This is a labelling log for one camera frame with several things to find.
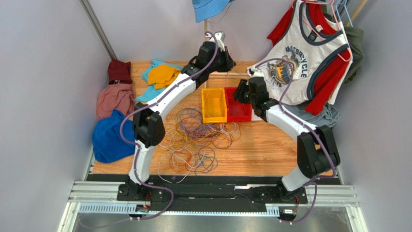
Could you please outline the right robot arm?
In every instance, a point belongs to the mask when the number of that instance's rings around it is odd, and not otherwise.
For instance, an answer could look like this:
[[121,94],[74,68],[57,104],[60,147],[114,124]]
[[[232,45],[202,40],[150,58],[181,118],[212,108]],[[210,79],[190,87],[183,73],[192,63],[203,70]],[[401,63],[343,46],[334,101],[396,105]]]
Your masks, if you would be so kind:
[[241,80],[234,99],[249,104],[253,113],[297,142],[297,166],[277,181],[274,195],[280,202],[288,202],[298,192],[325,172],[336,171],[340,165],[336,141],[328,126],[310,124],[287,110],[281,102],[270,98],[263,77]]

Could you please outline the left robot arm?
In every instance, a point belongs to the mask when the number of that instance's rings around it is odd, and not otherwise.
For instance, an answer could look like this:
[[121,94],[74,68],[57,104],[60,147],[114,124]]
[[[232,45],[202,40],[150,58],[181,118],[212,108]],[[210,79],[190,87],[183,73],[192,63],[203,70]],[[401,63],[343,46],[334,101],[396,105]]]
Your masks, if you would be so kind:
[[198,55],[183,67],[165,91],[145,104],[139,102],[135,105],[134,111],[130,114],[133,117],[133,140],[126,139],[123,134],[128,117],[122,121],[119,129],[122,140],[135,146],[133,165],[128,180],[119,187],[120,194],[126,194],[136,200],[146,197],[148,190],[154,187],[147,183],[149,166],[156,146],[165,137],[163,119],[187,95],[203,85],[211,73],[226,73],[235,65],[223,42],[217,39],[203,42]]

